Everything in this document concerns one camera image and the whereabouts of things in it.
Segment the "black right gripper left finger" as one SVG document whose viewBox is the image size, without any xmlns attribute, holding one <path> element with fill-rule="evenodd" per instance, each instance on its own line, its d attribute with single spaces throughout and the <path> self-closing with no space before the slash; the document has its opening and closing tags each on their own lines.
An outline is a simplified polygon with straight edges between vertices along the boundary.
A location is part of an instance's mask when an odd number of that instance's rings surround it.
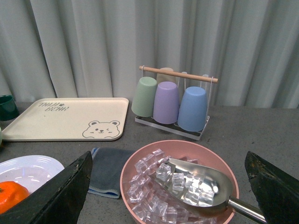
<svg viewBox="0 0 299 224">
<path fill-rule="evenodd" d="M 2 224 L 76 224 L 90 185 L 90 151 L 0 215 Z"/>
</svg>

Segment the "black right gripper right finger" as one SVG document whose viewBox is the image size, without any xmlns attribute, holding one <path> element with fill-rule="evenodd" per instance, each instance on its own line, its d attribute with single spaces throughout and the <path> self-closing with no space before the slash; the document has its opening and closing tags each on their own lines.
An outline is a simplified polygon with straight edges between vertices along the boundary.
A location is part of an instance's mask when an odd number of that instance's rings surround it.
<svg viewBox="0 0 299 224">
<path fill-rule="evenodd" d="M 254 152 L 244 166 L 258 206 L 269 224 L 299 222 L 299 181 Z"/>
</svg>

